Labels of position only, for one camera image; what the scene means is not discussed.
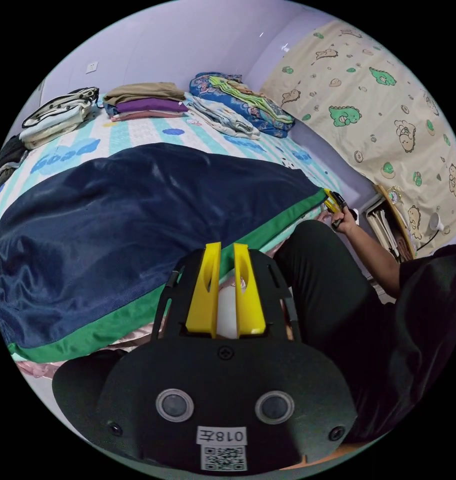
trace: qr code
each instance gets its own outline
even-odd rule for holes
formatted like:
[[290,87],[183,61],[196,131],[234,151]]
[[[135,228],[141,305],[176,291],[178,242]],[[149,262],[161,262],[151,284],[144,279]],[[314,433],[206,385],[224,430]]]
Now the qr code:
[[247,458],[244,446],[201,446],[201,469],[217,472],[244,472]]

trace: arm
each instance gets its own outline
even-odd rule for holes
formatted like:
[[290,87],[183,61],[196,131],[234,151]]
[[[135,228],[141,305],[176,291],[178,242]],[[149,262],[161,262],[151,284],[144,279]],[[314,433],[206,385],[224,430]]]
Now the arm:
[[348,208],[335,213],[333,221],[342,219],[337,231],[346,235],[354,251],[381,288],[393,298],[400,293],[400,264],[395,257],[355,223]]

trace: hand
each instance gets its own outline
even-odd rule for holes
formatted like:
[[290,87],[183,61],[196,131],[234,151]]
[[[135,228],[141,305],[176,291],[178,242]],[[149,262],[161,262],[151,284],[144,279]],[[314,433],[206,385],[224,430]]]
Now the hand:
[[343,209],[343,212],[336,212],[333,214],[331,217],[331,223],[336,220],[341,220],[336,231],[345,235],[349,235],[353,228],[357,226],[357,223],[347,206]]

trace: green blanket trim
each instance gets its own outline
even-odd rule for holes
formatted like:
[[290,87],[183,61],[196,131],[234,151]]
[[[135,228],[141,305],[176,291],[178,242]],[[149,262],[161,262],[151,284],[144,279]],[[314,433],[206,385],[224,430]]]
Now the green blanket trim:
[[[324,190],[320,189],[318,193],[296,203],[240,238],[238,243],[246,244],[251,249],[262,249],[269,241],[296,222],[301,216],[323,203],[325,199],[326,194]],[[220,277],[230,272],[234,265],[233,245],[228,245],[221,250]],[[35,348],[21,348],[15,343],[11,343],[8,345],[8,350],[12,356],[18,355],[39,364],[63,362],[89,355],[112,344],[130,332],[153,322],[164,287],[165,285],[159,286],[136,300],[79,328],[61,340]]]

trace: cable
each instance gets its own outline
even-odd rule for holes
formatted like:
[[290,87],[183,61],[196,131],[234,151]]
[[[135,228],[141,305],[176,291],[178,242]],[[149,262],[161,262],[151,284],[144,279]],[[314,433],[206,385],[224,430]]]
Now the cable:
[[438,235],[438,232],[439,232],[439,230],[437,230],[436,233],[435,233],[426,243],[424,243],[422,246],[420,246],[419,248],[417,248],[416,251],[418,252],[418,251],[421,250],[423,247],[425,247],[426,245],[428,245],[428,244]]

